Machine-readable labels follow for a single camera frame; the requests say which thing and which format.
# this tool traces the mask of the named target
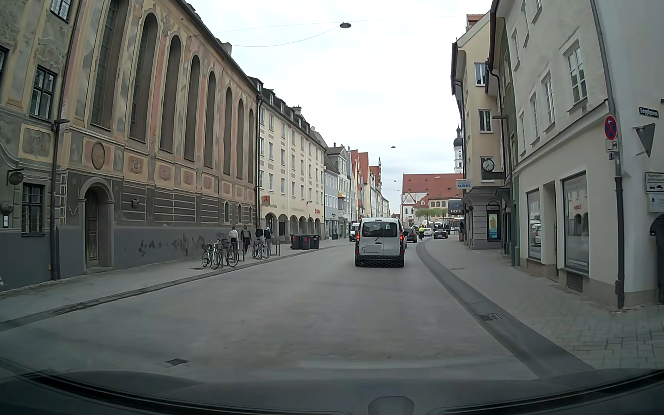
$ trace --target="sky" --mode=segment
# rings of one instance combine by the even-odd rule
[[[327,145],[367,151],[372,165],[380,157],[392,213],[399,212],[402,174],[453,172],[460,116],[449,83],[452,43],[465,33],[466,14],[487,13],[491,0],[189,3],[217,38],[233,45],[245,73],[301,106]],[[243,30],[256,27],[268,28]],[[239,46],[294,42],[327,30],[284,46]]]

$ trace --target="arched window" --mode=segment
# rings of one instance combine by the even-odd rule
[[[232,174],[232,90],[227,88],[224,99],[224,152],[223,171],[226,175]]]
[[[217,100],[217,78],[214,72],[209,72],[209,85],[207,87],[207,114],[204,124],[204,165],[212,167],[214,162],[214,110]]]
[[[255,156],[253,155],[253,148],[255,146],[255,117],[253,116],[252,109],[250,116],[247,119],[247,181],[254,182],[255,177]]]
[[[160,149],[173,153],[173,127],[176,123],[176,91],[179,88],[179,67],[181,65],[181,40],[171,39],[168,51],[168,68],[165,71],[163,90],[163,117],[160,124]]]
[[[104,20],[91,103],[91,123],[104,128],[111,128],[111,115],[115,107],[116,70],[120,66],[126,12],[123,0],[111,0]]]
[[[146,142],[148,129],[148,101],[153,79],[155,61],[155,43],[158,35],[158,21],[155,15],[148,13],[143,23],[140,36],[140,50],[135,67],[135,83],[132,90],[132,111],[130,113],[130,137]]]
[[[242,179],[243,146],[245,144],[245,104],[237,102],[237,178]]]
[[[186,103],[186,132],[184,133],[184,158],[194,161],[196,157],[196,107],[198,106],[198,77],[201,74],[201,64],[198,56],[191,60],[191,73],[189,74],[189,96]]]

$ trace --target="road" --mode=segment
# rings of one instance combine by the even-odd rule
[[[350,243],[58,315],[0,332],[0,356],[203,381],[535,378],[429,272],[418,245],[403,269],[355,267]]]

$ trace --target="black car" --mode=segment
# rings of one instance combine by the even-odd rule
[[[433,239],[438,239],[438,238],[447,238],[447,231],[444,229],[440,228],[437,231],[435,231],[435,234],[432,236]]]
[[[413,227],[408,229],[409,235],[407,235],[407,242],[417,243],[417,238],[419,238],[419,232]]]

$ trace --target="clock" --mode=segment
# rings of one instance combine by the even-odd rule
[[[493,159],[483,159],[481,166],[485,171],[493,171],[496,165],[493,163]]]

